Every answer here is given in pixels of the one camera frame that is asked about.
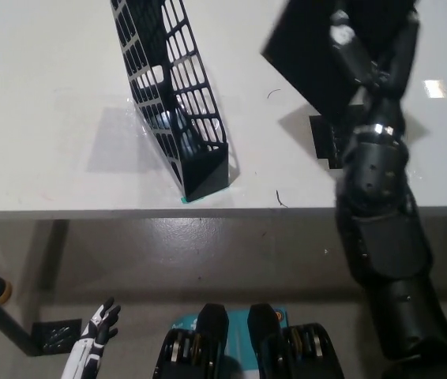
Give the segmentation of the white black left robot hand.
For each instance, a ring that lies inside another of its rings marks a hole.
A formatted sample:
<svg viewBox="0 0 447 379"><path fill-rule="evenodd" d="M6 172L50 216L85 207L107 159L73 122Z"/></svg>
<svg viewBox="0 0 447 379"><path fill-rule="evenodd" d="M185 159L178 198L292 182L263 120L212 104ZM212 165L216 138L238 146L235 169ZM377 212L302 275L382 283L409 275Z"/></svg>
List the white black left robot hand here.
<svg viewBox="0 0 447 379"><path fill-rule="evenodd" d="M61 379L98 377L105 347L118 334L115 325L120 310L121 306L115 304L114 297L110 297L97 309L73 345Z"/></svg>

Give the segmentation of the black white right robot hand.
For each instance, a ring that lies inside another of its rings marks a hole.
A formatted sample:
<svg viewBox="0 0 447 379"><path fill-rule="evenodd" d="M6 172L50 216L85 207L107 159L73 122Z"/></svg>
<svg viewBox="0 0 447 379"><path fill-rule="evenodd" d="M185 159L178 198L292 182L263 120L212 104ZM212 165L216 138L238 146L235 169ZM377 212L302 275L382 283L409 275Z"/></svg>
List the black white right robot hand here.
<svg viewBox="0 0 447 379"><path fill-rule="evenodd" d="M364 126L379 124L395 133L404 132L401 99L408 86L418 34L419 17L412 10L385 50L372 58L351 26L346 2L336 3L331 15L330 43L347 78L366 90Z"/></svg>

